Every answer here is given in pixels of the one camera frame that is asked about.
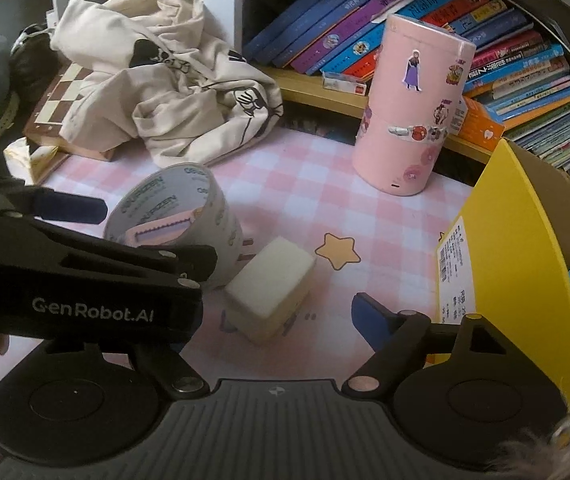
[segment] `tape roll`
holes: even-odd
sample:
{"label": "tape roll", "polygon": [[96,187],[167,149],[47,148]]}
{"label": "tape roll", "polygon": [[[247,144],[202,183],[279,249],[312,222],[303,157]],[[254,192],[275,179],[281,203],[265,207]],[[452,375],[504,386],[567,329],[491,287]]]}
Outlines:
{"label": "tape roll", "polygon": [[214,247],[218,261],[205,285],[226,284],[235,272],[243,232],[214,175],[200,164],[176,164],[146,178],[111,212],[103,237],[125,244],[133,227],[185,211],[193,211],[193,222],[163,245]]}

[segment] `white rectangular block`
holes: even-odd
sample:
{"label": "white rectangular block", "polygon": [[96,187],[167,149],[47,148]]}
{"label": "white rectangular block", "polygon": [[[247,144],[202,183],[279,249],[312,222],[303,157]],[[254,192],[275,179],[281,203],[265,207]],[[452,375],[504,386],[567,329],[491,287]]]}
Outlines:
{"label": "white rectangular block", "polygon": [[227,284],[227,320],[252,342],[273,336],[297,310],[312,284],[316,259],[276,238]]}

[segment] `purple book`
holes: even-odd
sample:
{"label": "purple book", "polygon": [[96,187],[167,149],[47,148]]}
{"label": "purple book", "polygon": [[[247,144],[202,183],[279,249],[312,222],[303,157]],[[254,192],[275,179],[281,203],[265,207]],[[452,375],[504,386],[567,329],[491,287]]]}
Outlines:
{"label": "purple book", "polygon": [[370,0],[360,9],[349,14],[344,20],[338,22],[328,30],[321,38],[305,49],[291,66],[297,72],[303,74],[314,66],[320,59],[329,54],[352,34],[365,27],[369,20],[379,15],[396,0]]}

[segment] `beige cloth bag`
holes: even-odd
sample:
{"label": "beige cloth bag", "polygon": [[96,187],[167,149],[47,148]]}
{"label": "beige cloth bag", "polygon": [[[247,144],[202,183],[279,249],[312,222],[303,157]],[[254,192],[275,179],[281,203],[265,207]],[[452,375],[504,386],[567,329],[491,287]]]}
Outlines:
{"label": "beige cloth bag", "polygon": [[51,47],[94,73],[60,135],[101,152],[141,137],[162,168],[216,161],[267,135],[280,89],[203,25],[203,0],[70,0]]}

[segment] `purple dress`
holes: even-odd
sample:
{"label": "purple dress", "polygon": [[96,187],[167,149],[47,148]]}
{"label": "purple dress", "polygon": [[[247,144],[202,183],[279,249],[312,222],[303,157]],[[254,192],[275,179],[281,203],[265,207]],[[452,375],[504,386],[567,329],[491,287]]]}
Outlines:
{"label": "purple dress", "polygon": [[407,62],[407,69],[405,70],[405,79],[403,82],[409,86],[418,88],[418,59],[411,57]]}

